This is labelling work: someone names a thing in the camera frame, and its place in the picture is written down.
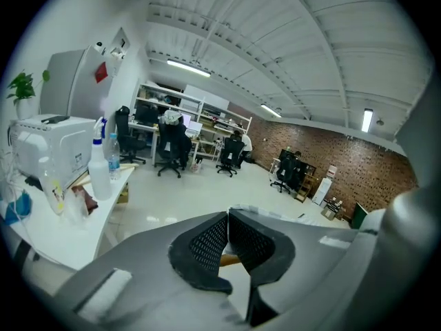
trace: office chair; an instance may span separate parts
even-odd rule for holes
[[[297,160],[294,156],[287,155],[285,157],[285,159],[283,159],[280,162],[280,168],[276,172],[277,179],[279,181],[274,181],[269,185],[270,186],[275,185],[275,186],[280,187],[279,192],[282,192],[282,189],[286,189],[286,190],[288,190],[288,192],[291,192],[291,188],[285,184],[286,184],[286,182],[291,180],[293,173],[294,173],[294,168],[296,167],[296,162],[297,162]]]
[[[237,174],[232,167],[239,163],[239,154],[240,151],[245,147],[245,144],[242,141],[238,141],[232,139],[231,137],[225,138],[225,147],[220,153],[220,165],[217,165],[216,168],[220,168],[218,173],[221,171],[226,171],[229,173],[229,177],[231,178],[234,174]]]
[[[136,151],[143,150],[147,147],[146,142],[138,140],[136,137],[130,135],[129,130],[129,108],[122,106],[115,112],[116,129],[118,130],[118,143],[122,151],[127,154],[121,155],[121,161],[142,161],[145,164],[145,159],[136,156]]]
[[[181,174],[178,171],[178,160],[181,154],[179,152],[177,130],[177,126],[175,125],[159,124],[160,139],[158,152],[161,158],[165,159],[165,162],[154,164],[154,167],[159,165],[162,166],[158,172],[158,177],[160,177],[161,173],[167,169],[172,169],[177,173],[178,178],[181,177]]]

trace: white desk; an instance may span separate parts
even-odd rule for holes
[[[85,218],[82,227],[72,225],[63,213],[56,215],[44,193],[26,184],[25,177],[21,175],[16,182],[30,195],[32,210],[22,223],[16,222],[10,227],[42,257],[80,270],[95,259],[103,233],[112,245],[117,244],[115,236],[108,228],[107,220],[133,170],[134,168],[129,168],[121,171],[121,178],[112,182],[112,196],[109,199],[99,201],[94,198],[98,208]],[[84,188],[94,196],[91,183],[84,185]]]
[[[154,166],[154,162],[156,159],[156,147],[158,145],[158,134],[159,134],[158,128],[155,128],[153,126],[141,125],[134,121],[129,121],[129,128],[146,131],[146,132],[153,132],[152,148],[150,150],[151,151],[150,155],[152,156],[152,165]]]

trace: computer monitor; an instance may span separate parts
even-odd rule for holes
[[[158,123],[159,111],[154,108],[138,104],[136,107],[135,120],[147,126]]]
[[[188,128],[190,125],[190,121],[192,120],[192,116],[188,114],[182,114],[182,118],[184,118],[185,127]]]

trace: fluorescent ceiling light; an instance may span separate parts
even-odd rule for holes
[[[267,110],[268,112],[270,112],[271,114],[275,115],[278,118],[281,118],[282,116],[277,114],[276,112],[274,112],[271,108],[268,108],[265,104],[262,104],[261,107],[265,110]]]
[[[362,131],[364,132],[369,131],[369,126],[371,126],[372,116],[373,116],[373,110],[365,109],[365,117],[363,119],[363,126],[361,127]]]
[[[178,68],[186,69],[192,72],[195,72],[196,74],[201,74],[202,76],[209,77],[210,73],[202,71],[198,68],[194,68],[193,66],[187,65],[186,63],[179,63],[177,61],[173,60],[167,60],[167,64],[177,66]]]

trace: white ceiling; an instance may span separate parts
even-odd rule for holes
[[[149,2],[153,75],[170,80],[167,58],[192,62],[237,103],[266,103],[288,122],[360,129],[372,108],[370,133],[391,141],[431,74],[431,55],[394,0]]]

